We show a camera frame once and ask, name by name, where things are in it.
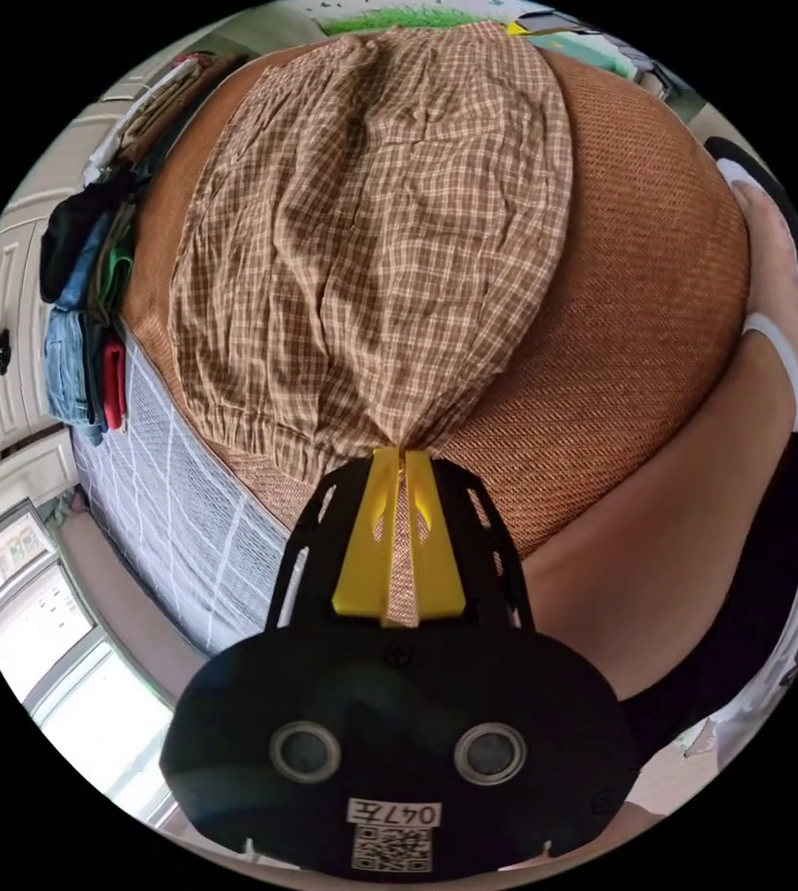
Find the sticker label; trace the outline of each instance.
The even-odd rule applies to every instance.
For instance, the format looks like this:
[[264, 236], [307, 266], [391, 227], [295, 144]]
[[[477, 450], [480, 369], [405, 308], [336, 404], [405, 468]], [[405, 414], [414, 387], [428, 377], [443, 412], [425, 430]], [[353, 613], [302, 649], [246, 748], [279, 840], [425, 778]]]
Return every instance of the sticker label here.
[[435, 802], [415, 805], [401, 801], [351, 798], [346, 810], [347, 822], [360, 826], [435, 829], [442, 817], [443, 806]]
[[357, 825], [353, 868], [370, 872], [430, 872], [433, 868], [432, 831]]

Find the yellow clip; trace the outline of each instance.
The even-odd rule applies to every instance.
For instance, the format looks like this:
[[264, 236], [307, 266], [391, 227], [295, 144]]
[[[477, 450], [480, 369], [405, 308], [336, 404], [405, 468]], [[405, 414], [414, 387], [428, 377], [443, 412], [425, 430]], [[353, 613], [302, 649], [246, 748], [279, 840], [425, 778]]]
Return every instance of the yellow clip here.
[[337, 615], [386, 620], [393, 573], [393, 539], [399, 497], [399, 450], [374, 453], [341, 577], [331, 605]]
[[426, 452], [405, 454], [405, 481], [418, 618], [421, 622], [455, 618], [464, 613], [467, 598]]
[[[400, 470], [398, 449], [375, 451], [331, 599], [337, 615], [379, 619], [382, 625], [387, 621]], [[405, 453], [405, 480], [418, 619], [458, 617], [467, 599], [426, 452]]]

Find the plaid fabric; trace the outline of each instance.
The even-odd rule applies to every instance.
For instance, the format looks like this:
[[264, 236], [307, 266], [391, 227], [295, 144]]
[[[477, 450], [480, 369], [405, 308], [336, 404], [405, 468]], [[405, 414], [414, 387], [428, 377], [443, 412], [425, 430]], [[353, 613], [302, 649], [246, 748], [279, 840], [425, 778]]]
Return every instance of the plaid fabric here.
[[557, 80], [494, 24], [267, 70], [201, 173], [171, 282], [199, 432], [307, 483], [439, 445], [538, 311], [572, 180]]

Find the cabinet door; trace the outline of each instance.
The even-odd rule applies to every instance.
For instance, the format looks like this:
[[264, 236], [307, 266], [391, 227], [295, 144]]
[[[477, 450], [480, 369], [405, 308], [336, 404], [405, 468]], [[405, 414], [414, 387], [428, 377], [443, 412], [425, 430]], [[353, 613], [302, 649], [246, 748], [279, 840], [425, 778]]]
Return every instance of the cabinet door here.
[[26, 498], [38, 507], [77, 483], [71, 436], [52, 433], [0, 462], [0, 517]]
[[19, 304], [35, 223], [15, 226], [0, 235], [0, 331], [9, 330], [12, 357], [0, 376], [0, 448], [29, 435], [28, 415], [19, 371]]

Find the window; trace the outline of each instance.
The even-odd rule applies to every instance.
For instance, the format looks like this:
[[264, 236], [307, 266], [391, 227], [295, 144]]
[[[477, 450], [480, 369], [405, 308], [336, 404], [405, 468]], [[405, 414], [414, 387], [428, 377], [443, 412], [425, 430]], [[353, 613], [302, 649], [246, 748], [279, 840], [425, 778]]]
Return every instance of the window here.
[[87, 609], [28, 504], [0, 520], [0, 672], [102, 794], [140, 820], [169, 809], [158, 759], [172, 710]]

